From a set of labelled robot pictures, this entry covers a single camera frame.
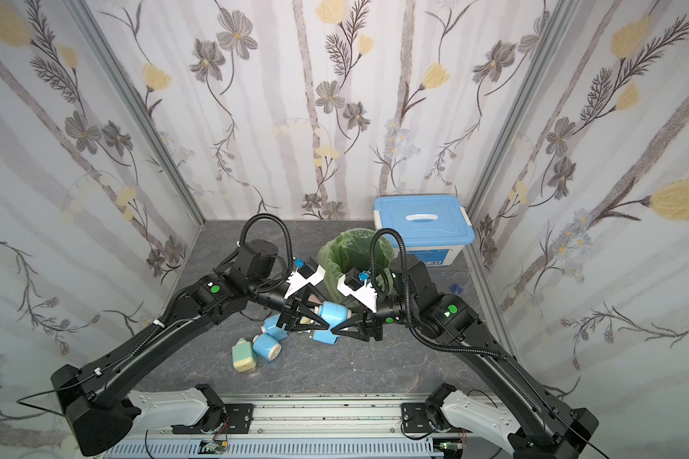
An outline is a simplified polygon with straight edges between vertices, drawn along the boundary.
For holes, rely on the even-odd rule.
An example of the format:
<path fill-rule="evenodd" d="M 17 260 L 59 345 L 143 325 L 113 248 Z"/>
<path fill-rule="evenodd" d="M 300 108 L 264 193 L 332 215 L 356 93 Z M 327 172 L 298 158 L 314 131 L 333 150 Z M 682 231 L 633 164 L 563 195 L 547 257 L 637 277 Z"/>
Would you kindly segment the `blue sharpener with crank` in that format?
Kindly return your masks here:
<path fill-rule="evenodd" d="M 327 329 L 330 330 L 350 319 L 352 311 L 341 304 L 325 301 L 319 307 L 318 315 L 327 323 Z"/>

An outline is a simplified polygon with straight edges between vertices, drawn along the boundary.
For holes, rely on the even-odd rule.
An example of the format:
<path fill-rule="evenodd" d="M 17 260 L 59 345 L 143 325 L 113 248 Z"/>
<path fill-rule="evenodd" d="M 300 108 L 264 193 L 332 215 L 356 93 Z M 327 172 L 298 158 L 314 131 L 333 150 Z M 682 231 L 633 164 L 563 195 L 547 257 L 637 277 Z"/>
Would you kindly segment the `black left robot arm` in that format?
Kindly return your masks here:
<path fill-rule="evenodd" d="M 93 456 L 124 439 L 149 414 L 132 401 L 145 375 L 201 334 L 254 302 L 279 312 L 278 327 L 325 330 L 312 298 L 325 268 L 293 254 L 292 239 L 277 216 L 261 213 L 243 226 L 237 247 L 199 281 L 179 289 L 159 319 L 111 352 L 81 368 L 65 365 L 51 377 L 59 414 L 80 452 Z"/>

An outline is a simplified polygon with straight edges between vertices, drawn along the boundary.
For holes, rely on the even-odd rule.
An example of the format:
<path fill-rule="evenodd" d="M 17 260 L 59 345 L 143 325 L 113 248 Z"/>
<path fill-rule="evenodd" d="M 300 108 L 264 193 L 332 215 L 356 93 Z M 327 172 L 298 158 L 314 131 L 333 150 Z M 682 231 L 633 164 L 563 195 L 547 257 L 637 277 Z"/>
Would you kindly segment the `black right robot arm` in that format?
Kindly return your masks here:
<path fill-rule="evenodd" d="M 425 401 L 436 430 L 472 432 L 515 458 L 577 458 L 599 426 L 583 407 L 573 409 L 550 393 L 491 334 L 462 298 L 438 291 L 428 268 L 408 254 L 394 229 L 375 231 L 369 267 L 340 275 L 338 291 L 363 306 L 332 327 L 335 335 L 381 340 L 387 323 L 404 325 L 426 347 L 464 361 L 501 401 L 496 407 L 442 384 Z"/>

